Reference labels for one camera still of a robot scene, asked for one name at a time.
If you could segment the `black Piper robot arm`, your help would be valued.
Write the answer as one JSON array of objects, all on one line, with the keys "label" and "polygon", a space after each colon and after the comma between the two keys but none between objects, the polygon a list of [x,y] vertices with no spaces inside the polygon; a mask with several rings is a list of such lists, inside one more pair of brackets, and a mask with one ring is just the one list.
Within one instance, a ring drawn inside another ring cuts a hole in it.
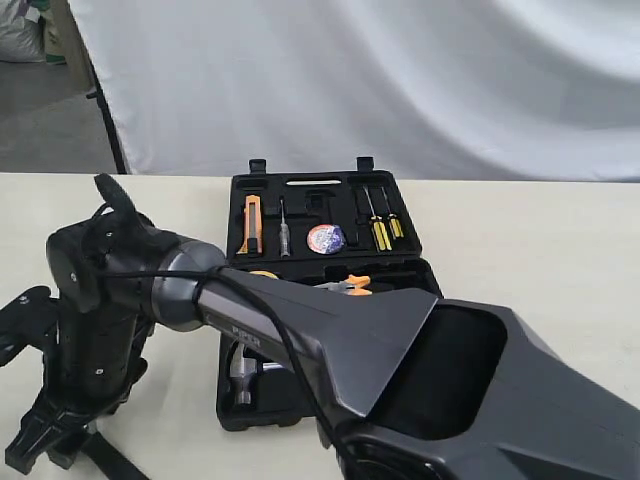
[{"label": "black Piper robot arm", "polygon": [[353,297],[230,268],[215,246],[106,215],[47,242],[59,290],[1,311],[1,360],[44,379],[5,452],[29,473],[123,403],[155,325],[210,326],[295,373],[348,479],[635,479],[637,408],[512,310],[421,289]]}]

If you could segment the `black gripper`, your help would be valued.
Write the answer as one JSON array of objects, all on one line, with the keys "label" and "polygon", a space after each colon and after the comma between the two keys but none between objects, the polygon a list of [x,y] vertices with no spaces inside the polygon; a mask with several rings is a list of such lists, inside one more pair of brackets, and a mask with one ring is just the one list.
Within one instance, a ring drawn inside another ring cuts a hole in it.
[{"label": "black gripper", "polygon": [[151,320],[126,309],[25,313],[24,342],[43,353],[43,386],[5,450],[6,465],[30,474],[47,451],[69,470],[95,434],[95,420],[115,413],[146,372],[142,351],[152,332]]}]

